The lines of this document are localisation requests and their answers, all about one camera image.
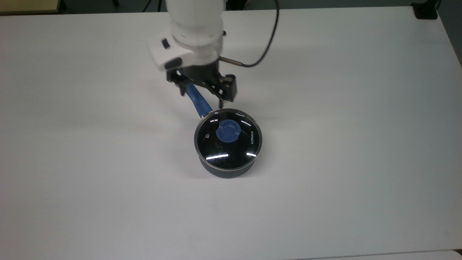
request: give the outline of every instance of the blue lid knob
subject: blue lid knob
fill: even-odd
[[[234,142],[239,138],[241,126],[234,120],[226,119],[220,122],[215,133],[222,142]]]

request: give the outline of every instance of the white table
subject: white table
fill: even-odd
[[[226,12],[258,58],[274,11]],[[282,260],[462,248],[462,69],[411,7],[282,10],[223,64],[263,148],[208,173],[151,61],[166,13],[0,17],[0,259]],[[217,108],[218,102],[203,91]]]

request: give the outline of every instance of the black pot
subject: black pot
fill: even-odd
[[[206,115],[194,133],[194,146],[211,174],[234,178],[247,172],[261,149],[261,130],[248,114],[231,108]]]

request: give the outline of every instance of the blue handle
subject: blue handle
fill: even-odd
[[[188,94],[201,118],[212,111],[210,105],[193,84],[186,85],[186,94]]]

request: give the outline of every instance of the floor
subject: floor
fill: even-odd
[[[149,0],[119,0],[114,6],[112,0],[65,0],[67,10],[64,13],[111,13],[142,12]],[[146,12],[157,12],[159,0],[151,0]],[[424,0],[279,0],[281,9],[299,8],[333,8],[363,6],[409,6],[413,2]],[[251,0],[249,10],[274,9],[271,0]],[[162,1],[161,12],[166,12],[165,0]],[[462,64],[462,1],[442,0],[438,10],[446,28],[449,39]]]

